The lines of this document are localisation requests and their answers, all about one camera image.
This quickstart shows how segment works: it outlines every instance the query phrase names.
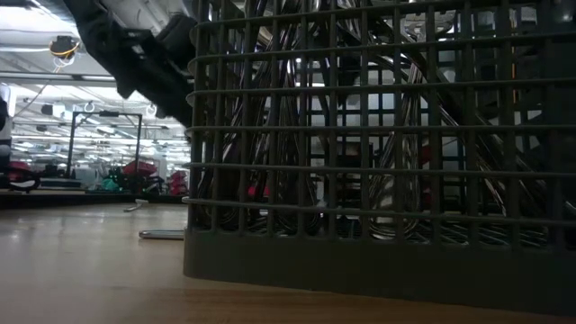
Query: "gray plastic crate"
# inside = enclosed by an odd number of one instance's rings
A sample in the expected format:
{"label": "gray plastic crate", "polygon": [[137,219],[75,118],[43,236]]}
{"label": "gray plastic crate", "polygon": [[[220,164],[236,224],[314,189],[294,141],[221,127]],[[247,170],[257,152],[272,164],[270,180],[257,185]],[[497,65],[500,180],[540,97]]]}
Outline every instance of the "gray plastic crate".
{"label": "gray plastic crate", "polygon": [[194,4],[184,273],[576,314],[573,1],[268,2]]}

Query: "crate bottom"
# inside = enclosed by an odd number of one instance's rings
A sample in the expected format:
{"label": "crate bottom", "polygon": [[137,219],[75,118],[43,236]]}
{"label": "crate bottom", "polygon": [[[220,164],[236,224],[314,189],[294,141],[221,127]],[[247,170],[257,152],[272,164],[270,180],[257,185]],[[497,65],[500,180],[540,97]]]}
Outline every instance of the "crate bottom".
{"label": "crate bottom", "polygon": [[572,254],[185,231],[184,274],[410,301],[576,315]]}

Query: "ceiling light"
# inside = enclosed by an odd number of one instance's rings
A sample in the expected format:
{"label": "ceiling light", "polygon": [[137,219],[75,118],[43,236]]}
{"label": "ceiling light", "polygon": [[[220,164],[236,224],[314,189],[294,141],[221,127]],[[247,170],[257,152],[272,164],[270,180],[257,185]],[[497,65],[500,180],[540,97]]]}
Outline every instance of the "ceiling light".
{"label": "ceiling light", "polygon": [[16,143],[15,145],[19,145],[23,148],[28,148],[28,149],[31,149],[34,147],[34,144],[32,144],[30,142]]}
{"label": "ceiling light", "polygon": [[130,133],[127,133],[126,131],[123,131],[123,130],[117,130],[116,132],[118,132],[118,133],[121,134],[121,135],[128,136],[128,137],[130,137],[130,138],[133,138],[133,139],[136,139],[136,138],[137,138],[136,136],[134,136],[134,135],[132,135],[132,134],[130,134]]}
{"label": "ceiling light", "polygon": [[44,153],[32,153],[37,158],[54,158],[51,154],[44,154]]}
{"label": "ceiling light", "polygon": [[[59,140],[59,141],[65,141],[65,142],[69,141],[68,137],[62,137],[62,136],[13,135],[12,138],[15,140]],[[104,138],[97,138],[97,137],[75,137],[74,138],[74,142],[77,142],[77,141],[78,142],[93,142],[96,140],[105,140],[105,141],[110,142],[110,143],[120,143],[120,144],[125,144],[125,145],[136,145],[135,139],[112,139],[112,138],[104,139]],[[161,139],[161,140],[164,144],[167,144],[169,146],[180,145],[180,146],[185,146],[188,148],[190,145],[184,139]],[[153,145],[152,139],[141,139],[140,145],[151,146],[151,145]]]}
{"label": "ceiling light", "polygon": [[102,126],[102,127],[96,127],[96,130],[98,132],[102,132],[108,135],[114,135],[114,133],[116,132],[115,129],[110,128],[110,127],[106,127],[106,126]]}
{"label": "ceiling light", "polygon": [[100,125],[100,122],[97,121],[97,120],[95,120],[94,118],[86,118],[86,121],[87,121],[87,122],[90,122],[90,123],[92,123],[92,124],[94,124],[94,125]]}

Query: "teal object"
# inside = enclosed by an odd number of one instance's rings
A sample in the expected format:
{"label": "teal object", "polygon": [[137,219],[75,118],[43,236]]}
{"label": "teal object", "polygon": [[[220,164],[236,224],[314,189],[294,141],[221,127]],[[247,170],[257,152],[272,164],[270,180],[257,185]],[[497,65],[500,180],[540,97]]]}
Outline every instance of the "teal object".
{"label": "teal object", "polygon": [[120,187],[112,179],[104,179],[102,181],[102,188],[106,191],[120,191]]}

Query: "ceiling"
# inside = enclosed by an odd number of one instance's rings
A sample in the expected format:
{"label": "ceiling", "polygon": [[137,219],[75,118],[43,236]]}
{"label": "ceiling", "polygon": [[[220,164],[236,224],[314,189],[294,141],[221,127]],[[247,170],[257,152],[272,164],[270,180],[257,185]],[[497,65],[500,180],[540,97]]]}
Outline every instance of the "ceiling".
{"label": "ceiling", "polygon": [[[74,81],[67,85],[48,83],[40,75],[32,79],[0,76],[0,83],[10,86],[16,96],[13,129],[13,159],[26,162],[66,162],[72,112],[141,113],[141,155],[165,158],[171,167],[189,160],[189,144],[184,128],[175,120],[155,117],[156,108],[135,93],[124,100],[115,89],[113,79],[85,51],[80,50],[67,65],[47,51],[58,35],[77,39],[73,20],[59,0],[31,0],[37,8],[0,6],[0,72],[54,73],[103,76],[105,82]],[[103,0],[122,25],[150,29],[158,33],[171,14],[185,12],[182,0]],[[52,105],[53,114],[42,113],[42,106]],[[76,122],[74,161],[90,164],[97,161],[125,163],[135,154],[138,118],[135,116],[103,118],[79,116]]]}

